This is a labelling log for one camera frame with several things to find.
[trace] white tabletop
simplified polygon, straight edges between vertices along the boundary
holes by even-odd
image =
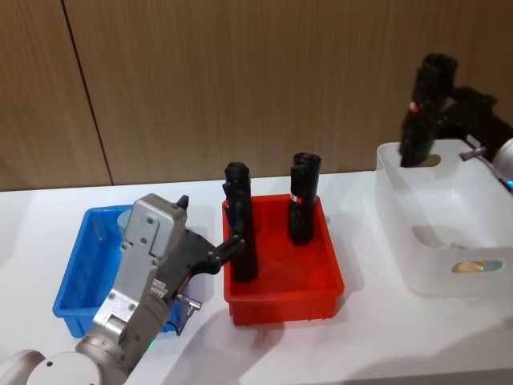
[[[405,286],[374,207],[373,172],[319,180],[345,280],[335,318],[235,327],[222,273],[199,276],[205,304],[182,336],[160,334],[127,384],[407,385],[513,379],[513,296],[424,298]],[[289,178],[252,180],[252,194],[288,193]],[[52,314],[83,213],[147,193],[190,196],[188,226],[221,242],[219,181],[0,193],[0,360],[16,351],[72,351]]]

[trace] blue plastic tray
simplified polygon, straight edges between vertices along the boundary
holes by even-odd
[[[54,303],[56,317],[64,318],[71,335],[82,338],[114,285],[121,262],[118,216],[131,205],[89,209],[67,263],[66,273]],[[169,319],[180,324],[180,304],[175,302]],[[163,332],[175,328],[166,325]]]

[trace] white plastic bin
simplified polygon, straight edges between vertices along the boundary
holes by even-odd
[[[378,211],[406,284],[432,296],[513,293],[513,195],[471,148],[437,140],[434,167],[401,168],[399,143],[378,148]]]

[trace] black cylindrical object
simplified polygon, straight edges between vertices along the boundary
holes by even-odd
[[[421,164],[430,154],[437,135],[437,121],[454,92],[458,62],[441,54],[427,55],[417,70],[414,92],[402,122],[401,167]]]
[[[228,201],[226,215],[230,232],[232,236],[236,234],[244,239],[244,251],[232,259],[232,277],[235,281],[249,282],[258,275],[249,168],[244,163],[231,162],[224,174],[223,190]]]
[[[289,237],[296,245],[313,238],[313,206],[320,170],[319,156],[305,152],[294,155],[290,168]]]

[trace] wood grain wall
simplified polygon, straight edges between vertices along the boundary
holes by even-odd
[[[0,1],[0,189],[110,184],[59,0]]]
[[[116,184],[371,169],[425,53],[513,123],[508,0],[65,0]]]

